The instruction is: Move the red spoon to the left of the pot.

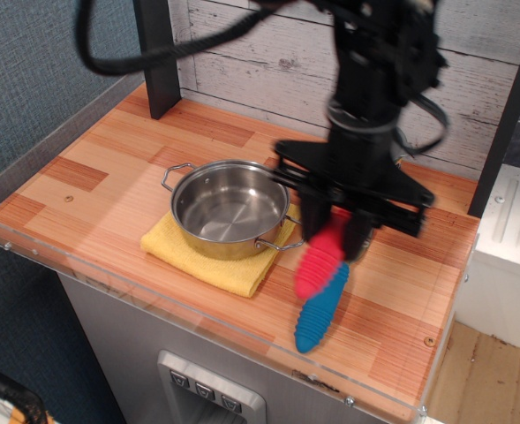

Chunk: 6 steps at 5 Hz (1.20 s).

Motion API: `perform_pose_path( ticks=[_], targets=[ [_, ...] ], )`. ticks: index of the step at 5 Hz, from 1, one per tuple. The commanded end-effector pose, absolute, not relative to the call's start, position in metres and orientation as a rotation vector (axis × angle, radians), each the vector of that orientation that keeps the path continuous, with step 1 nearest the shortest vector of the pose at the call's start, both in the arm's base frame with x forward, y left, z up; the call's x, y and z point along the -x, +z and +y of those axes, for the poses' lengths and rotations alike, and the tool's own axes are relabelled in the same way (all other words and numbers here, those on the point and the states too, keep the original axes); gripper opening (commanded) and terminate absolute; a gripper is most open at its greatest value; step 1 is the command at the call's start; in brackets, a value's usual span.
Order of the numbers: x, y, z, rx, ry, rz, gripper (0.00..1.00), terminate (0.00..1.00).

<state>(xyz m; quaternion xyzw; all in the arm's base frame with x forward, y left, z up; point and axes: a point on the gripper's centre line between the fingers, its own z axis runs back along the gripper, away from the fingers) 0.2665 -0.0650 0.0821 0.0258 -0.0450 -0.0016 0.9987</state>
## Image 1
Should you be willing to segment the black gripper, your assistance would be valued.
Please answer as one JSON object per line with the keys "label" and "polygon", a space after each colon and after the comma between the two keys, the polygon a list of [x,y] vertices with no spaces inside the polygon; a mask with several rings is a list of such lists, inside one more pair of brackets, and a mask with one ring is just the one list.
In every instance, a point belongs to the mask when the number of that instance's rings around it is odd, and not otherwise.
{"label": "black gripper", "polygon": [[388,105],[375,117],[356,116],[330,100],[326,141],[275,143],[274,178],[298,192],[306,241],[326,225],[332,207],[347,210],[342,212],[347,262],[364,256],[374,227],[419,235],[434,196],[394,164],[391,146],[400,112]]}

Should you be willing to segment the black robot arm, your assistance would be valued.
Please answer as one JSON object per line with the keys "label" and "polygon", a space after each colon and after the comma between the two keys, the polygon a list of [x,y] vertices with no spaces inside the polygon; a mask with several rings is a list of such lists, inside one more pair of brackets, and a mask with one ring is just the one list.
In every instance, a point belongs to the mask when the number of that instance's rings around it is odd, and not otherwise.
{"label": "black robot arm", "polygon": [[413,103],[448,127],[446,113],[425,97],[446,64],[438,50],[433,1],[319,1],[334,19],[338,61],[324,142],[281,140],[275,179],[300,199],[303,236],[312,241],[332,208],[347,210],[342,249],[357,259],[373,230],[417,236],[433,194],[398,167],[418,155],[398,121]]}

